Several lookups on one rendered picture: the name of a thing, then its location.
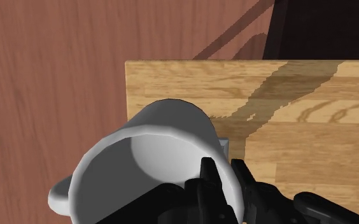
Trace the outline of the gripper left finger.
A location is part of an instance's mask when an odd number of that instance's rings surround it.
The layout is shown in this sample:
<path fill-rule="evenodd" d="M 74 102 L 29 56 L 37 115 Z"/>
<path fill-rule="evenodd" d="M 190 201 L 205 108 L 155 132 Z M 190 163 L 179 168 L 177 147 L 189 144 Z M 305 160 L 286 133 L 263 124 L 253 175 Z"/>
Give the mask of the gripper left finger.
<path fill-rule="evenodd" d="M 200 177 L 182 188 L 162 183 L 96 224 L 238 224 L 227 204 L 212 158 L 201 159 Z"/>

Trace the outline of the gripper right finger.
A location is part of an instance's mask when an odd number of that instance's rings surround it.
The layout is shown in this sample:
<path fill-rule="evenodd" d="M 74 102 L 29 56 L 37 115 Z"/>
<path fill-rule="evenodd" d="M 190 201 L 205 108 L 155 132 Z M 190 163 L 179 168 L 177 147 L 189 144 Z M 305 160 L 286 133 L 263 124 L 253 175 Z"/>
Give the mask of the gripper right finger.
<path fill-rule="evenodd" d="M 315 193 L 289 199 L 274 185 L 256 181 L 244 160 L 232 159 L 231 167 L 241 185 L 247 224 L 359 224 L 359 214 Z"/>

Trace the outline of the white cup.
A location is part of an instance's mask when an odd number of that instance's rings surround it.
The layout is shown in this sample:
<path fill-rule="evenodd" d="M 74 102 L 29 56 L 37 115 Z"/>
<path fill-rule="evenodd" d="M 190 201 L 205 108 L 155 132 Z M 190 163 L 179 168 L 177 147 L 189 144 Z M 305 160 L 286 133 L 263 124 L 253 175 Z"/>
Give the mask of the white cup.
<path fill-rule="evenodd" d="M 199 176 L 201 160 L 215 161 L 226 201 L 243 219 L 240 184 L 209 117 L 179 99 L 155 101 L 102 138 L 72 175 L 55 184 L 48 205 L 72 224 L 97 221 L 161 183 L 183 186 Z"/>

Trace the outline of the light wooden table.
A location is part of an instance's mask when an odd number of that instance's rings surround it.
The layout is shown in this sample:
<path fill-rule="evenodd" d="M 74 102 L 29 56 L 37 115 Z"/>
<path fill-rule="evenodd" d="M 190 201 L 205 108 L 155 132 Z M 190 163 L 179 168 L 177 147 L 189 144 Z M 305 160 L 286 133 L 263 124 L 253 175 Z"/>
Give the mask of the light wooden table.
<path fill-rule="evenodd" d="M 256 180 L 359 214 L 359 60 L 130 60 L 125 79 L 128 117 L 192 102 Z"/>

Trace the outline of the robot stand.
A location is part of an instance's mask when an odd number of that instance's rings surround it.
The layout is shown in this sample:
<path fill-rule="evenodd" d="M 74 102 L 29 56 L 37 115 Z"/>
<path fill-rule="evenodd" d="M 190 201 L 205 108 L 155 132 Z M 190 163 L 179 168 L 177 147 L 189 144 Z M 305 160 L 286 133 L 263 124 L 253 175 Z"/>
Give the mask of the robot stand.
<path fill-rule="evenodd" d="M 263 58 L 359 60 L 359 0 L 275 0 Z"/>

